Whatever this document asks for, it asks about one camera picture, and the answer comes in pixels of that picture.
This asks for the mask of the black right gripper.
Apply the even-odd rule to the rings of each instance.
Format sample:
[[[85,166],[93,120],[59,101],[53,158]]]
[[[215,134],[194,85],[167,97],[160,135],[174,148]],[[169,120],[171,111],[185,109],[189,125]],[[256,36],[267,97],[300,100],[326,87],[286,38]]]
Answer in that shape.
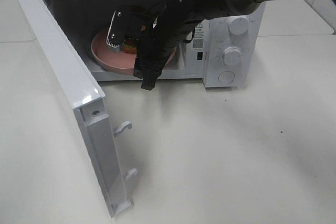
[[[128,6],[126,10],[126,35],[135,40],[137,48],[133,75],[143,78],[141,89],[152,90],[174,48],[194,30],[194,8],[164,6],[151,12],[141,6]]]

